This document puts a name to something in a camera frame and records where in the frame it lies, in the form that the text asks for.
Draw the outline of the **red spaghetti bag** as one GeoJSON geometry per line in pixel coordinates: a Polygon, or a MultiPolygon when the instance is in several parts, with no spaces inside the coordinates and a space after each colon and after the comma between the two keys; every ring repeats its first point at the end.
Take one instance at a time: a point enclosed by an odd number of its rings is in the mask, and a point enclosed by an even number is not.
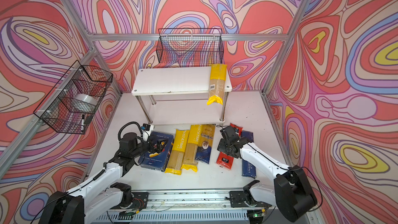
{"type": "MultiPolygon", "coordinates": [[[[234,131],[240,136],[242,133],[243,128],[239,127],[238,125],[230,123],[230,126],[234,129],[234,131]]],[[[221,168],[225,168],[228,170],[232,169],[234,158],[228,156],[222,152],[220,152],[216,164],[219,165],[221,168]]]]}

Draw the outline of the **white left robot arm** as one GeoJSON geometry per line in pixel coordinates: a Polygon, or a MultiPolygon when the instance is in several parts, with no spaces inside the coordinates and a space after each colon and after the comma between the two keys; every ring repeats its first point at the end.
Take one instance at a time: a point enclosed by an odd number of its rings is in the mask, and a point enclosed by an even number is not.
{"type": "Polygon", "coordinates": [[[118,180],[138,165],[136,159],[146,154],[161,153],[170,143],[151,134],[149,124],[131,121],[118,132],[119,148],[94,176],[66,192],[53,193],[36,218],[41,224],[90,224],[111,208],[132,209],[144,207],[135,199],[131,186],[118,180]]]}

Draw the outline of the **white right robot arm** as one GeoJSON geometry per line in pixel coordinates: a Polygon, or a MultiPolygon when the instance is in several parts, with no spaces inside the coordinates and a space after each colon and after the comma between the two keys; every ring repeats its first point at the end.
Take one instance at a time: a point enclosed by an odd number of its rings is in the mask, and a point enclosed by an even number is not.
{"type": "Polygon", "coordinates": [[[232,207],[275,206],[285,219],[294,223],[317,205],[317,197],[302,167],[277,161],[230,125],[221,127],[220,133],[218,151],[247,161],[273,182],[266,185],[255,179],[241,191],[231,191],[228,200],[232,207]]]}

